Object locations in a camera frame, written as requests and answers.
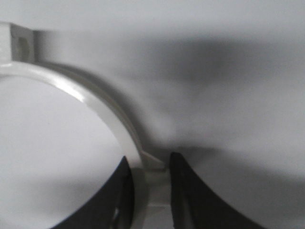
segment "circular opening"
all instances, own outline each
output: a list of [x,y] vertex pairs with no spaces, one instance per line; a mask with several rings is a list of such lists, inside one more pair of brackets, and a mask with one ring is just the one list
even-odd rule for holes
[[85,104],[38,81],[0,77],[1,228],[51,228],[101,188],[122,156]]

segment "white plastic part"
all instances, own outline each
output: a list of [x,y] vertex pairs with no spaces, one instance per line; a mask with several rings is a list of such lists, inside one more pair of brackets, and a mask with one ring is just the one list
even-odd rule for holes
[[98,86],[53,65],[35,63],[33,32],[0,23],[0,78],[21,76],[52,85],[91,108],[110,128],[132,171],[135,209],[132,229],[170,204],[170,177],[164,163],[143,151],[137,133],[121,108]]

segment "black curved piece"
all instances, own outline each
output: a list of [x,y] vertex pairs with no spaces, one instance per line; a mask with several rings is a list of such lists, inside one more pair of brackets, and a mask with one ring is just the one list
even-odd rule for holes
[[171,154],[170,171],[175,229],[264,229],[218,197],[181,154]]
[[129,229],[133,204],[132,175],[124,157],[103,187],[79,210],[52,229]]

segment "white wall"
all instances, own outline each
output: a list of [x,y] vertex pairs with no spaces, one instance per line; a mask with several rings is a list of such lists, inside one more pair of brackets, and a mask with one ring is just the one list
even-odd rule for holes
[[37,56],[98,76],[145,149],[186,153],[272,229],[305,226],[304,1],[1,1]]

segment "white background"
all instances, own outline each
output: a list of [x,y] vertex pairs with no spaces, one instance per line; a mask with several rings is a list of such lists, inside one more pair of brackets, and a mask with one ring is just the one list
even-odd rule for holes
[[146,151],[185,153],[267,228],[305,227],[304,1],[2,0],[0,20],[98,77]]
[[106,182],[122,149],[92,110],[49,85],[0,79],[0,227],[51,228]]

